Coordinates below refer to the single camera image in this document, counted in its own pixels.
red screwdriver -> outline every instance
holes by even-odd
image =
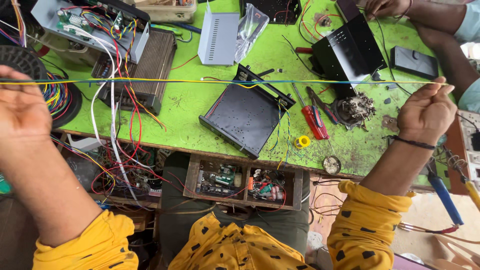
[[[314,106],[305,105],[305,102],[301,98],[297,87],[294,83],[292,83],[292,85],[295,89],[295,92],[297,93],[297,96],[299,96],[300,102],[302,103],[303,108],[301,109],[301,112],[303,113],[303,115],[305,115],[305,120],[307,121],[310,129],[312,130],[313,135],[315,135],[315,138],[317,140],[330,138],[327,133],[327,129],[325,128],[324,122],[320,118],[320,112],[318,111],[318,109],[316,109]]]

green table surface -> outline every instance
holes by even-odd
[[[314,15],[316,12],[323,14],[339,14],[333,1],[316,1],[305,15],[305,21],[314,24]],[[210,3],[212,12],[238,12],[239,4],[237,0],[216,0]],[[194,26],[201,28],[203,24],[206,4],[199,4],[195,13]],[[331,17],[331,27],[317,27],[319,32],[327,31],[340,27],[344,22],[341,17]],[[274,68],[284,69],[283,73],[274,72],[264,77],[271,80],[316,80],[318,79],[312,73],[307,71],[297,56],[291,51],[288,43],[282,35],[290,40],[295,47],[309,47],[299,35],[298,24],[285,27],[284,25],[268,25],[261,36],[256,40],[248,56],[241,62],[242,65],[250,65],[251,71],[260,73]],[[382,29],[385,36],[386,48],[389,51],[393,46],[398,45],[409,49],[417,50],[421,53],[433,55],[433,53],[422,43],[415,28],[405,19],[400,23],[394,24],[393,19],[381,20]],[[378,24],[375,21],[369,22],[369,26],[375,35],[378,46],[382,53],[382,36]],[[188,31],[183,30],[184,38],[188,38]],[[188,59],[196,55],[200,35],[194,33],[193,40],[190,43],[178,43],[178,49],[175,53],[172,67],[177,67],[185,63]],[[302,59],[308,62],[309,55],[300,55]],[[63,63],[58,59],[55,53],[50,52],[47,55],[48,60],[53,60],[61,67],[64,67],[70,78],[91,78],[91,68],[81,65],[72,65]],[[54,71],[51,65],[46,63],[47,67]],[[203,66],[197,57],[181,68],[172,70],[169,79],[200,80],[204,76],[216,77],[223,80],[231,80],[236,74],[237,66]],[[398,81],[425,81],[416,76],[412,76],[400,71],[393,71]],[[388,69],[380,71],[383,80],[392,80]],[[92,84],[77,84],[78,87],[91,98],[97,90],[97,86]],[[409,91],[415,91],[422,84],[403,85]],[[291,93],[295,99],[297,95],[290,83],[275,84],[277,89],[285,94]],[[310,103],[305,87],[311,86],[316,92],[328,87],[328,84],[297,84],[297,87],[303,99]],[[368,97],[373,98],[374,106],[377,109],[375,116],[371,121],[366,122],[368,132],[355,128],[347,131],[343,125],[333,125],[326,116],[323,117],[326,128],[330,135],[330,142],[336,152],[336,155],[342,162],[342,174],[355,176],[365,176],[383,152],[387,148],[386,140],[382,136],[393,134],[392,131],[382,127],[382,116],[397,116],[397,106],[401,107],[408,95],[401,89],[386,90],[386,85],[359,85],[357,90],[365,92]],[[223,84],[200,84],[200,83],[168,83],[162,101],[162,110],[158,117],[160,121],[167,126],[165,132],[153,119],[147,114],[142,114],[142,138],[145,143],[155,144],[159,147],[174,147],[178,150],[187,152],[211,152],[224,155],[233,155],[244,157],[242,153],[233,148],[222,139],[218,138],[212,132],[199,124],[198,116],[205,115],[213,105],[222,91],[225,89]],[[323,92],[321,98],[324,102],[330,103],[334,100],[333,89]],[[384,100],[390,98],[390,104],[384,104]],[[91,103],[84,99],[82,108],[78,116],[63,126],[66,132],[93,134],[92,118],[90,115]],[[100,100],[95,101],[95,118],[98,131],[101,135],[109,136],[111,110]],[[291,134],[293,138],[307,135],[312,139],[310,146],[298,153],[299,157],[290,153],[288,164],[322,169],[322,161],[325,156],[332,155],[332,150],[326,140],[316,140],[313,137],[304,116],[301,113],[301,105],[298,102],[289,111],[291,115]],[[122,128],[119,138],[129,139],[128,119],[130,113],[122,111]],[[273,151],[268,151],[276,141],[276,129],[268,139],[267,143],[260,152],[259,160],[279,162],[287,149],[287,118],[284,116],[281,122],[280,140]],[[139,134],[138,120],[133,122],[133,135],[137,139]],[[425,179],[420,179],[418,184],[425,183]]]

yellow shirt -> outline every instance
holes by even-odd
[[[389,249],[399,212],[411,204],[407,196],[384,196],[351,181],[338,188],[348,198],[332,225],[327,244],[334,268],[342,270],[390,269]],[[137,269],[138,258],[128,251],[126,236],[133,223],[123,215],[104,211],[77,239],[56,248],[40,244],[34,269]],[[231,223],[221,227],[213,212],[192,226],[188,243],[171,262],[172,270],[312,269],[303,256],[256,226]]]

yellow solder spool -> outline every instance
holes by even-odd
[[[295,139],[295,147],[298,149],[302,149],[304,147],[307,147],[310,145],[310,138],[307,136],[303,135],[300,136],[299,138]]]

shirt sleeve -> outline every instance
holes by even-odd
[[[58,247],[36,242],[33,270],[137,269],[138,257],[128,250],[133,221],[105,210],[77,238]]]
[[[460,43],[480,42],[480,0],[467,4],[467,12],[455,38]]]
[[[458,101],[458,108],[480,113],[480,79],[473,82]]]
[[[327,239],[334,269],[391,269],[389,246],[399,213],[408,211],[415,194],[385,196],[352,181],[342,181],[338,188],[348,197]]]

